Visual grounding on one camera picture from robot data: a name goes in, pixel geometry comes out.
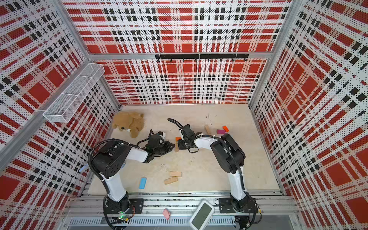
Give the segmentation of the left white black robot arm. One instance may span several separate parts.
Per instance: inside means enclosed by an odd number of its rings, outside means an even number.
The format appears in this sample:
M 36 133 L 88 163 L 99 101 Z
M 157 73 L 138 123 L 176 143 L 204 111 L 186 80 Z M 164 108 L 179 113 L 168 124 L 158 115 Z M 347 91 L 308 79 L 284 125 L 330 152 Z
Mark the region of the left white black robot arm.
M 106 195 L 103 201 L 104 214 L 135 214 L 141 201 L 130 201 L 123 187 L 119 171 L 126 160 L 150 163 L 154 158 L 162 157 L 172 150 L 175 144 L 164 139 L 163 132 L 149 132 L 148 137 L 136 145 L 119 139 L 107 139 L 92 147 L 88 156 L 88 166 L 102 182 Z

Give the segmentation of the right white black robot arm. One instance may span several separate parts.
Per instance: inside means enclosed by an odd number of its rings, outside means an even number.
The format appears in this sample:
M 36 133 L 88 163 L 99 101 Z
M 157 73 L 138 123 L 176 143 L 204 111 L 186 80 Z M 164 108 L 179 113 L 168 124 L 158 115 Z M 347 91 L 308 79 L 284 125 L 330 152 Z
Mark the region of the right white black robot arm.
M 196 153 L 200 149 L 213 152 L 218 164 L 228 174 L 231 186 L 231 205 L 236 212 L 243 212 L 250 201 L 249 193 L 243 178 L 245 153 L 230 134 L 221 137 L 209 134 L 195 133 L 189 124 L 183 126 L 178 121 L 169 118 L 169 122 L 178 126 L 181 139 L 178 141 L 180 150 Z

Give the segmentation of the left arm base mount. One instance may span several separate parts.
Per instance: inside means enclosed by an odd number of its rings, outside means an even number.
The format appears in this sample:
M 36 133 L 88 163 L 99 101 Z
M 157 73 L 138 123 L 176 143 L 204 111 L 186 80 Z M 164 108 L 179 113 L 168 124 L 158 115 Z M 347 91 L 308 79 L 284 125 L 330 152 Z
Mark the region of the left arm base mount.
M 103 214 L 107 225 L 112 230 L 123 230 L 125 226 L 120 224 L 128 223 L 136 214 L 141 214 L 144 199 L 123 198 L 121 201 L 113 201 L 107 195 L 103 198 Z

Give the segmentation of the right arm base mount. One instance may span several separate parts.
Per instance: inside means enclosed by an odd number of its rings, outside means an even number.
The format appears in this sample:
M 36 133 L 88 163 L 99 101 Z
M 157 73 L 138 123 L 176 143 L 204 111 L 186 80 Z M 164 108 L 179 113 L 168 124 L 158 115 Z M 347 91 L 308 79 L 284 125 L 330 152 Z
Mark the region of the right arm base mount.
M 262 221 L 262 211 L 260 210 L 256 200 L 248 196 L 238 201 L 232 196 L 230 198 L 219 198 L 215 201 L 219 207 L 220 213 L 235 214 L 235 227 L 239 230 L 248 230 L 253 225 L 257 225 Z

